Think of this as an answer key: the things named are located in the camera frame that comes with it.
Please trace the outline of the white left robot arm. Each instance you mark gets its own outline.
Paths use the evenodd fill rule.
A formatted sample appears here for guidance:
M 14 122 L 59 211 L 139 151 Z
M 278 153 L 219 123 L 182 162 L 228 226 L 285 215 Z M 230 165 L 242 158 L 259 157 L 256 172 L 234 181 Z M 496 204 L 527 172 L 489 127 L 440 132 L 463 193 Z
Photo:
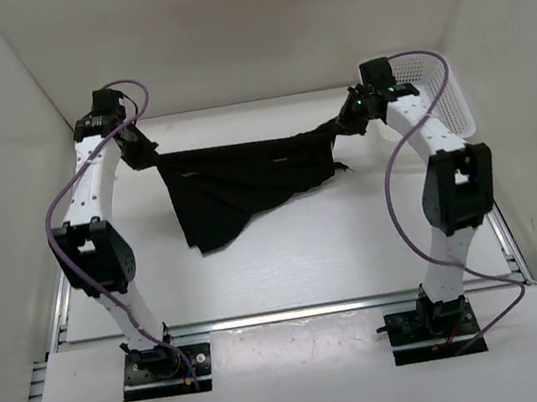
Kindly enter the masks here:
M 125 352 L 146 352 L 147 369 L 170 378 L 181 365 L 180 353 L 167 346 L 166 328 L 155 318 L 135 282 L 136 258 L 112 225 L 112 197 L 119 145 L 102 143 L 100 134 L 74 144 L 76 173 L 62 225 L 46 221 L 47 238 L 69 284 L 103 306 L 124 334 Z

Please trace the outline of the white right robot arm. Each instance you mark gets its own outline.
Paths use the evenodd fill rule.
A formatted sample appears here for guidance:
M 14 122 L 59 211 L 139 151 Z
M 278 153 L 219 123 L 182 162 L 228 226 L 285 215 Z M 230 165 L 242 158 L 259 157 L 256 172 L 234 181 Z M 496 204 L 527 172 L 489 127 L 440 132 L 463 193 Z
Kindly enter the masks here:
M 429 264 L 421 285 L 429 304 L 416 318 L 423 334 L 438 338 L 453 324 L 446 305 L 462 299 L 471 242 L 493 208 L 492 152 L 485 143 L 469 144 L 453 133 L 413 85 L 377 90 L 358 84 L 347 94 L 339 126 L 362 134 L 368 122 L 382 121 L 402 137 L 396 148 L 411 146 L 426 165 L 421 203 L 431 247 L 425 254 L 413 250 Z

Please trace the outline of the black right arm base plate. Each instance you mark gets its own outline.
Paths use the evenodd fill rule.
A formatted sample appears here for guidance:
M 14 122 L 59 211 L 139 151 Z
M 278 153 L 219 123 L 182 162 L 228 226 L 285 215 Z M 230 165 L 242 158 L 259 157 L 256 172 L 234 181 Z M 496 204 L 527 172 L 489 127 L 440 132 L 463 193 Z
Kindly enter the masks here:
M 396 367 L 489 350 L 483 337 L 476 338 L 481 328 L 465 296 L 435 303 L 421 297 L 415 305 L 414 310 L 385 315 L 376 330 L 388 336 Z

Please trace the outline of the black shorts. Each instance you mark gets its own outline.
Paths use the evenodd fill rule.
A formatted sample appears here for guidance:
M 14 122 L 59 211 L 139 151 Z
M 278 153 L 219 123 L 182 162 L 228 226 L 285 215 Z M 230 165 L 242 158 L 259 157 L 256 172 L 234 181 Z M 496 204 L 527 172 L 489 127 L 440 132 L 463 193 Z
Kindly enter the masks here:
M 220 250 L 259 213 L 347 169 L 333 155 L 346 133 L 329 120 L 287 138 L 160 154 L 157 169 L 188 246 Z

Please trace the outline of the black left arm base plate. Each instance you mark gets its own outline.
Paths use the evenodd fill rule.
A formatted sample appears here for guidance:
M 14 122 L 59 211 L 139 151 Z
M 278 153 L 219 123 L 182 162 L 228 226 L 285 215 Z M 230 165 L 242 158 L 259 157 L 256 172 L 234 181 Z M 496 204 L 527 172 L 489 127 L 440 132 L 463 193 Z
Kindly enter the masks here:
M 119 346 L 124 356 L 123 401 L 151 399 L 211 392 L 212 354 L 210 343 L 194 342 L 178 346 L 188 364 L 170 349 L 155 346 L 151 350 Z

